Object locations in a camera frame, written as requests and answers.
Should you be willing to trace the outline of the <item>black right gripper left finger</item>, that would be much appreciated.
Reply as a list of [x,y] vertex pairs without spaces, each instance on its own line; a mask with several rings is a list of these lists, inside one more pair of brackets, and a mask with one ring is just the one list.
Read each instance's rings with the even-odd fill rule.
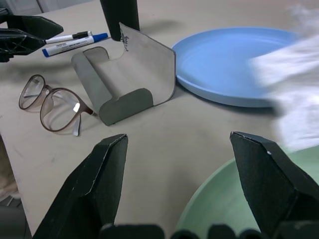
[[101,140],[69,174],[32,239],[98,239],[121,198],[128,136]]

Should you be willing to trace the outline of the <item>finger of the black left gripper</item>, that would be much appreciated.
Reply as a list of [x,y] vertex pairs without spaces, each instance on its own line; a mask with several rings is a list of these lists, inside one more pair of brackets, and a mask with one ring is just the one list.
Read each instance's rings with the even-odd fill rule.
[[15,55],[29,55],[45,45],[45,41],[18,29],[0,28],[0,62]]
[[19,29],[39,38],[53,38],[63,32],[63,27],[43,16],[8,15],[8,28]]

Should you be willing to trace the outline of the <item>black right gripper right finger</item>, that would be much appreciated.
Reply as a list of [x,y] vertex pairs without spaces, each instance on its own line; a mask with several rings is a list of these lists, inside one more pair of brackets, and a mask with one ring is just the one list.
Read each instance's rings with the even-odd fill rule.
[[269,239],[319,239],[319,184],[269,139],[230,134],[241,187]]

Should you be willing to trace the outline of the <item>black-capped whiteboard marker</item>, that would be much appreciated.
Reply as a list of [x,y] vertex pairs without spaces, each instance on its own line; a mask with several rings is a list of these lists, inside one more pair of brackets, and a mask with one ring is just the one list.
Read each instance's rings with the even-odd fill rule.
[[81,38],[85,38],[85,37],[88,37],[88,36],[92,36],[92,31],[83,31],[83,32],[78,32],[78,33],[71,34],[71,35],[53,37],[53,38],[50,38],[48,40],[45,40],[45,43],[46,44],[53,44],[53,43],[59,43],[59,42],[65,42],[65,41],[81,39]]

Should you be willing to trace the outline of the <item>blue-capped whiteboard marker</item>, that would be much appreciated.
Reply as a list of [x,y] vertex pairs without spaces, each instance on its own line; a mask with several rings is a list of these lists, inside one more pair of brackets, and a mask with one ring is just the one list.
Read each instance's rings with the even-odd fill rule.
[[42,53],[45,57],[50,57],[60,53],[64,53],[70,50],[74,50],[86,45],[90,45],[96,42],[107,39],[109,36],[107,33],[100,33],[96,35],[87,36],[84,38],[68,41],[55,46],[42,49]]

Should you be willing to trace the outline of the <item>green round plate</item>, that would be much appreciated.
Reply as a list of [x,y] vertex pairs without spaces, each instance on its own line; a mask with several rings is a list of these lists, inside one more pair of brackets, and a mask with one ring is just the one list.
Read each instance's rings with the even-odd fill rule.
[[[319,146],[298,151],[289,158],[319,184]],[[177,229],[207,239],[213,225],[240,235],[250,230],[261,233],[245,199],[235,159],[199,187],[182,213]]]

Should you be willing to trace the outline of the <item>brown round-framed glasses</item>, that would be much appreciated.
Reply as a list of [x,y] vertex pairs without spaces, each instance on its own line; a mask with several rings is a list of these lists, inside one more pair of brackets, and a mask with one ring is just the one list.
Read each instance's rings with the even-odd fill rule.
[[79,136],[81,114],[95,112],[72,90],[49,86],[42,75],[32,75],[20,93],[18,106],[28,111],[40,107],[40,123],[49,132],[58,133],[72,127],[72,135]]

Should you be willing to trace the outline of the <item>white crumpled cloth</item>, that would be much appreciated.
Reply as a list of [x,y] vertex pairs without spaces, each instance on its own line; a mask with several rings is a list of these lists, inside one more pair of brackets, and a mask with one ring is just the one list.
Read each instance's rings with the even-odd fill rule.
[[292,43],[250,60],[253,75],[278,112],[285,148],[319,146],[319,0],[292,0]]

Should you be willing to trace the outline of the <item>grey open glasses case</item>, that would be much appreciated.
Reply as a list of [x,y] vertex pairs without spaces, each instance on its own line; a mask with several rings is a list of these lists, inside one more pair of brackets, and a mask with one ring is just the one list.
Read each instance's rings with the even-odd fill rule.
[[119,24],[123,54],[110,59],[97,46],[74,54],[71,64],[101,121],[113,125],[168,101],[175,90],[176,53]]

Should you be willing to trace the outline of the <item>blue round plate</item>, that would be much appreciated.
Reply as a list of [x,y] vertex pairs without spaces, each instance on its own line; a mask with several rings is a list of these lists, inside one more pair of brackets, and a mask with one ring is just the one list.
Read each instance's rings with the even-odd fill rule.
[[230,27],[200,32],[177,42],[177,81],[206,100],[235,107],[270,108],[250,60],[286,47],[296,35],[276,28]]

